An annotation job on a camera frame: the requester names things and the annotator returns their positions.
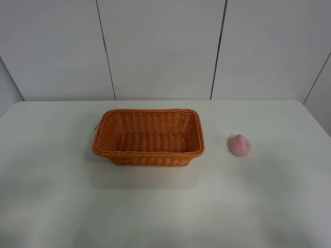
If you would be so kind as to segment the orange woven rectangular basket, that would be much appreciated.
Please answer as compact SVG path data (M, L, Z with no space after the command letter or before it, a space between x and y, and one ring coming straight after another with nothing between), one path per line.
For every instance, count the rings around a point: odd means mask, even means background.
M95 155L116 165L187 166L204 152L199 115L191 109L115 109L96 131Z

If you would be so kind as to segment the pink peach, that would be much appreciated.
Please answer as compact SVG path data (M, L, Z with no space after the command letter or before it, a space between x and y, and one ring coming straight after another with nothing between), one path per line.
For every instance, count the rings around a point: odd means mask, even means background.
M228 141L228 148L236 157L245 157L251 151L250 142L241 134L235 135Z

